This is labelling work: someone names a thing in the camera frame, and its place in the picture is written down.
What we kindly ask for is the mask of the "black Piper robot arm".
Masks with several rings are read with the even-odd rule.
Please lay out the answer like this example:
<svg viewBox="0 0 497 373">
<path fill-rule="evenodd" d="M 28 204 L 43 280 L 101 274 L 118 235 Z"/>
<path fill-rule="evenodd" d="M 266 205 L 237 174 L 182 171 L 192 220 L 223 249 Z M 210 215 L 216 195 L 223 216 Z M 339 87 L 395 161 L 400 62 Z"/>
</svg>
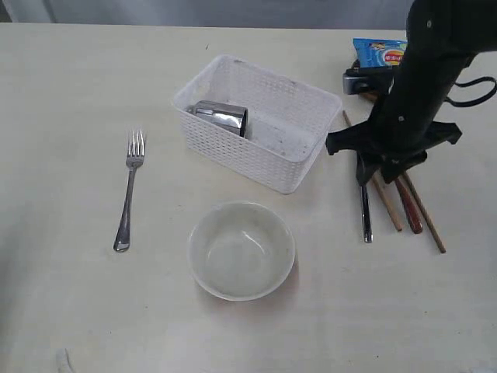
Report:
<svg viewBox="0 0 497 373">
<path fill-rule="evenodd" d="M 377 92 L 367 120 L 328 134 L 330 155 L 353 150 L 356 180 L 363 186 L 379 171 L 385 183 L 427 158 L 427 150 L 462 135 L 455 123 L 435 120 L 440 107 L 476 106 L 496 91 L 467 102 L 448 94 L 474 58 L 496 49 L 494 1 L 415 1 L 407 18 L 407 47 L 399 65 L 346 70 L 344 91 Z"/>
</svg>

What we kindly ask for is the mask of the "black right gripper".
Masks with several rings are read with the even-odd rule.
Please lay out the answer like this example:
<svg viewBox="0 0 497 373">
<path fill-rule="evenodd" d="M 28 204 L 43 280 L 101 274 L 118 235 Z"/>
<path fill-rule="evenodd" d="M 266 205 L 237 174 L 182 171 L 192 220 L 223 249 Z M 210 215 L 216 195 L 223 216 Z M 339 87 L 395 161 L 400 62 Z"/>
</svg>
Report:
<svg viewBox="0 0 497 373">
<path fill-rule="evenodd" d="M 414 154 L 420 151 L 429 126 L 462 70 L 461 54 L 428 56 L 406 51 L 389 93 L 374 104 L 366 121 L 330 133 L 328 153 L 357 151 L 356 181 L 360 186 L 365 186 L 380 167 L 385 183 L 395 181 L 426 161 L 427 155 Z"/>
</svg>

